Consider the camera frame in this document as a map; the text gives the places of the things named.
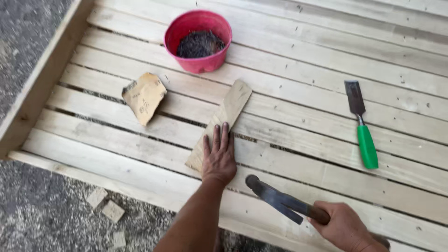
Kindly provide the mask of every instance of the left hand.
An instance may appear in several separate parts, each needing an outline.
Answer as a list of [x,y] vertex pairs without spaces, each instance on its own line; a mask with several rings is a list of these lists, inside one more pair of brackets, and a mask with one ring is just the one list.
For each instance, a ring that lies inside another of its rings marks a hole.
[[235,161],[235,138],[229,138],[228,123],[223,123],[223,132],[220,140],[220,126],[213,129],[213,148],[210,149],[208,136],[203,139],[204,161],[202,163],[202,182],[216,180],[225,187],[237,173]]

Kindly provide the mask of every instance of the concrete ground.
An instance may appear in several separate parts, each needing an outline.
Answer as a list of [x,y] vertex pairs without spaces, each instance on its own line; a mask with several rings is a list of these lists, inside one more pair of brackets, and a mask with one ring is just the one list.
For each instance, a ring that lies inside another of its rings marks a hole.
[[[0,121],[20,92],[71,0],[0,0]],[[0,252],[109,251],[114,231],[126,233],[116,251],[150,251],[175,213],[114,192],[125,215],[113,224],[85,198],[92,185],[16,161],[0,161]],[[227,252],[284,251],[226,231]]]

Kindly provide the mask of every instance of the wooden pallet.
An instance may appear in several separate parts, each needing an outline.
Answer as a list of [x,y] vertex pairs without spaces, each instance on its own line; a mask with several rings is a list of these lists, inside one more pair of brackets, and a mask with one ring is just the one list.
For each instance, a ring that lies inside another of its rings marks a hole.
[[[184,163],[236,79],[253,90],[233,131],[241,165],[220,227],[293,251],[338,251],[254,197],[261,180],[343,201],[393,252],[448,249],[448,13],[444,0],[74,1],[0,128],[0,155],[178,211],[200,184]],[[185,72],[165,51],[189,9],[233,29],[226,63]],[[157,74],[147,127],[121,89]],[[379,166],[359,156],[344,80],[360,82]]]

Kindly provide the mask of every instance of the wood block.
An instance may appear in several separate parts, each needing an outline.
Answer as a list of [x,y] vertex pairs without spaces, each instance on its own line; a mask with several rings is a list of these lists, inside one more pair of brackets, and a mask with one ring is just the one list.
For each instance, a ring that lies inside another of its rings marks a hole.
[[125,211],[112,200],[109,200],[107,205],[103,208],[102,213],[111,219],[114,223],[117,223]]
[[113,247],[120,248],[126,246],[125,233],[123,231],[113,233]]
[[108,195],[108,192],[104,188],[96,188],[87,198],[87,202],[92,206],[93,209],[97,208],[98,205],[104,200]]

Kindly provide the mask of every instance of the chisel ferrule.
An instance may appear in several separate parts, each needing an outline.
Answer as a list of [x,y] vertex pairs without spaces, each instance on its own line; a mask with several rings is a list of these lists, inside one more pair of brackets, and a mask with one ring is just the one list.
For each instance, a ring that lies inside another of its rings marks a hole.
[[358,115],[358,114],[357,114],[356,116],[358,117],[359,125],[361,125],[361,126],[362,126],[362,125],[365,125],[365,124],[364,124],[364,120],[362,119],[362,116],[361,116],[361,115]]

